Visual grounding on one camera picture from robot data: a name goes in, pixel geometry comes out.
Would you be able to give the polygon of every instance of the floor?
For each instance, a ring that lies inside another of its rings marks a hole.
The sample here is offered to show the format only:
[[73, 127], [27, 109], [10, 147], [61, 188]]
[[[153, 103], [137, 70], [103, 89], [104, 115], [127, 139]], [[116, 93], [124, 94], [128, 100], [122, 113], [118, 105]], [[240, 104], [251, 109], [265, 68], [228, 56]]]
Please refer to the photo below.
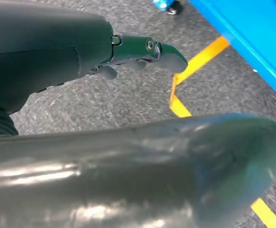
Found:
[[[159, 12], [151, 0], [26, 0], [105, 16], [114, 30], [148, 35], [172, 44], [187, 60], [218, 37], [183, 0], [180, 16]], [[147, 66], [118, 67], [116, 80], [89, 76], [32, 95], [14, 114], [20, 134], [98, 130], [176, 118], [169, 108], [172, 75]], [[229, 47], [178, 86], [176, 93], [193, 115], [249, 112], [276, 120], [276, 94]], [[262, 197], [276, 214], [276, 184]], [[263, 228], [249, 209], [234, 227]]]

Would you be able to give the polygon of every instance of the robotic arm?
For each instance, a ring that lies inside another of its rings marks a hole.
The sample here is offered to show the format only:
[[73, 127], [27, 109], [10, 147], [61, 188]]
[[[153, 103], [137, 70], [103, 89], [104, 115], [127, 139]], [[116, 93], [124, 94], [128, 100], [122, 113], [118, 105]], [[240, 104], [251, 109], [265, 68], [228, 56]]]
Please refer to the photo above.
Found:
[[150, 37], [115, 33], [105, 18], [41, 4], [0, 1], [0, 110], [20, 110], [32, 93], [85, 75], [115, 78], [113, 65], [146, 63], [181, 72], [177, 49]]

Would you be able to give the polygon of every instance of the blue table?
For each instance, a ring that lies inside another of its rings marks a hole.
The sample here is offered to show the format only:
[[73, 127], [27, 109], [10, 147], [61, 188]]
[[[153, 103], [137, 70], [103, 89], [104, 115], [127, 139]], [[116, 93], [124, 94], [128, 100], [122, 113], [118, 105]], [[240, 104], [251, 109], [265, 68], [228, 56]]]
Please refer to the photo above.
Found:
[[276, 0], [189, 0], [276, 91]]

